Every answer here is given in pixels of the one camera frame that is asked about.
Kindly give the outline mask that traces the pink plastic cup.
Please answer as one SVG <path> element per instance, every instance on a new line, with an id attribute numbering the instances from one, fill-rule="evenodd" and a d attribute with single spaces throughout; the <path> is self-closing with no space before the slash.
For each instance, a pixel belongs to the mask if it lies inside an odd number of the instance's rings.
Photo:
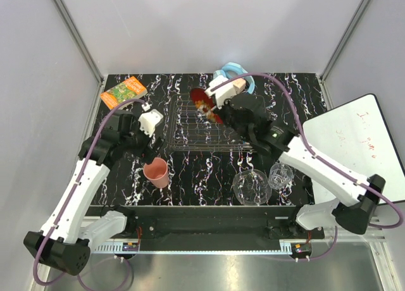
<path id="1" fill-rule="evenodd" d="M 143 167 L 144 176 L 157 188 L 162 189 L 168 186 L 168 165 L 164 159 L 154 158 L 151 164 Z"/>

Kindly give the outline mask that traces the red floral plate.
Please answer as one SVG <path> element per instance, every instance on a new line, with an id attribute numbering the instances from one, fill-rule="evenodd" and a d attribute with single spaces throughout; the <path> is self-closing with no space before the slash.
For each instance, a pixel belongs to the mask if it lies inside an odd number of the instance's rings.
<path id="1" fill-rule="evenodd" d="M 202 88 L 193 88 L 190 91 L 190 98 L 197 108 L 198 112 L 204 115 L 209 121 L 222 124 L 221 118 L 214 112 L 216 105 L 205 90 Z"/>

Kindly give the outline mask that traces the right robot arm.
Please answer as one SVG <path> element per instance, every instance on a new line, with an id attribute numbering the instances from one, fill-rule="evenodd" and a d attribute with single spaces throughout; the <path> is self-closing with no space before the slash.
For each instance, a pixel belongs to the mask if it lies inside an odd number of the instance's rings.
<path id="1" fill-rule="evenodd" d="M 301 135 L 268 119 L 253 95 L 226 99 L 215 113 L 258 154 L 299 170 L 335 196 L 332 201 L 297 208 L 294 218 L 287 222 L 291 236 L 301 238 L 323 225 L 339 225 L 351 233 L 365 234 L 385 187 L 382 176 L 359 175 L 314 147 L 305 146 Z"/>

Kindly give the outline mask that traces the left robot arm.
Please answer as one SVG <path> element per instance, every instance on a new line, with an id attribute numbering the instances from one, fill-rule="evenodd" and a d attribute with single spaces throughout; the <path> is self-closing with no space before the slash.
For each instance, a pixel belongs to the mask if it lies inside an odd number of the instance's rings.
<path id="1" fill-rule="evenodd" d="M 72 179 L 55 210 L 38 232 L 28 232 L 23 240 L 35 265 L 76 276 L 91 252 L 109 238 L 129 238 L 136 232 L 135 213 L 125 207 L 112 207 L 87 227 L 82 222 L 98 188 L 126 152 L 146 164 L 158 155 L 163 140 L 157 138 L 154 144 L 151 140 L 163 120 L 156 109 L 140 115 L 118 109 L 105 117 L 97 133 L 82 144 Z"/>

